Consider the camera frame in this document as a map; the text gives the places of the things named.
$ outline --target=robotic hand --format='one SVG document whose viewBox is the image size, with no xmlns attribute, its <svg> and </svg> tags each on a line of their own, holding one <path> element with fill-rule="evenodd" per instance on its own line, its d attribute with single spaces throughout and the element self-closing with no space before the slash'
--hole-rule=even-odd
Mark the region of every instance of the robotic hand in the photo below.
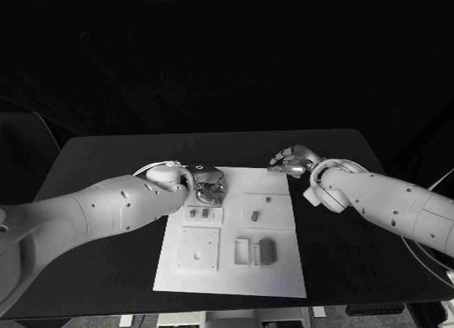
<svg viewBox="0 0 454 328">
<path fill-rule="evenodd" d="M 296 178 L 310 172 L 304 198 L 336 213 L 353 206 L 362 217 L 395 234 L 454 257 L 454 200 L 405 181 L 369 172 L 346 159 L 324 159 L 304 146 L 283 150 L 268 172 Z"/>
<path fill-rule="evenodd" d="M 221 206 L 225 193 L 222 171 L 169 161 L 72 194 L 0 205 L 0 316 L 64 252 L 173 214 L 190 195 L 202 204 Z"/>
</svg>

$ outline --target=black table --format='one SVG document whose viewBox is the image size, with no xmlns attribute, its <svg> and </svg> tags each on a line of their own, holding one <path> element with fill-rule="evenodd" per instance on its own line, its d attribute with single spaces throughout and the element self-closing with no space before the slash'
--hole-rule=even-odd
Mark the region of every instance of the black table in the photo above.
<svg viewBox="0 0 454 328">
<path fill-rule="evenodd" d="M 356 161 L 383 174 L 356 130 L 78 137 L 62 149 L 35 201 L 133 174 L 157 161 L 267 167 L 274 154 L 294 144 L 309 146 L 323 157 Z M 56 258 L 2 318 L 453 299 L 454 290 L 421 267 L 398 235 L 372 225 L 352 208 L 337 214 L 324 206 L 310 205 L 301 196 L 307 182 L 309 174 L 300 180 L 288 177 L 307 299 L 153 291 L 163 217 L 141 229 L 92 241 Z M 421 258 L 445 277 L 442 269 Z"/>
</svg>

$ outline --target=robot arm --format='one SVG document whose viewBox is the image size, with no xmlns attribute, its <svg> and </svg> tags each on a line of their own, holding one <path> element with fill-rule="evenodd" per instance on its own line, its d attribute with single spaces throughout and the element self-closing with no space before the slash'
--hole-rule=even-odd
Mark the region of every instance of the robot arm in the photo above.
<svg viewBox="0 0 454 328">
<path fill-rule="evenodd" d="M 203 188 L 222 186 L 221 194 L 211 195 L 202 189 L 196 195 L 203 202 L 209 199 L 211 204 L 221 204 L 225 181 L 219 184 L 211 176 L 222 179 L 222 172 L 206 165 L 198 167 L 205 168 L 203 176 L 196 176 L 179 162 L 163 162 L 144 176 L 136 176 L 137 172 L 49 200 L 0 205 L 0 316 L 64 252 L 98 238 L 131 232 L 173 214 L 199 191 L 199 183 Z"/>
<path fill-rule="evenodd" d="M 268 171 L 296 177 L 310 172 L 303 195 L 314 206 L 336 213 L 353 206 L 369 222 L 454 257 L 454 200 L 349 160 L 320 158 L 303 146 L 284 150 L 270 164 L 280 159 L 284 165 Z"/>
</svg>

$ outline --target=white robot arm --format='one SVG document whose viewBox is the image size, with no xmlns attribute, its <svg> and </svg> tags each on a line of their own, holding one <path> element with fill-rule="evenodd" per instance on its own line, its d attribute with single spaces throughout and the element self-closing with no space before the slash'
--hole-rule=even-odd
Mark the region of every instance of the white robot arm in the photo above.
<svg viewBox="0 0 454 328">
<path fill-rule="evenodd" d="M 41 202 L 0 205 L 0 316 L 49 262 L 81 244 L 131 232 L 173 214 L 189 197 L 219 206 L 222 171 L 162 162 Z"/>
<path fill-rule="evenodd" d="M 369 222 L 454 257 L 454 200 L 346 159 L 321 158 L 303 146 L 283 150 L 270 164 L 281 159 L 268 171 L 296 178 L 310 172 L 303 196 L 314 206 L 336 213 L 353 206 Z"/>
</svg>

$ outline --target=white paper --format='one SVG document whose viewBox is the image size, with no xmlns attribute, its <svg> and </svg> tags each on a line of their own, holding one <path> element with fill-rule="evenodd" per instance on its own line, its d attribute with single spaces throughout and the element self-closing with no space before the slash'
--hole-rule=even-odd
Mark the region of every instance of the white paper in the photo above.
<svg viewBox="0 0 454 328">
<path fill-rule="evenodd" d="M 185 211 L 182 209 L 167 219 L 153 289 L 173 292 L 306 298 L 296 230 L 244 228 L 244 194 L 288 195 L 285 175 L 257 168 L 218 168 L 224 171 L 226 181 L 226 197 L 222 204 L 224 220 L 222 225 L 215 227 L 219 228 L 218 269 L 216 271 L 189 272 L 176 268 L 182 227 L 192 226 L 183 223 Z M 198 200 L 189 199 L 185 206 L 198 206 Z M 254 268 L 252 252 L 249 251 L 249 267 L 235 266 L 235 239 L 248 239 L 252 250 L 251 245 L 258 244 L 264 238 L 275 241 L 275 263 Z"/>
</svg>

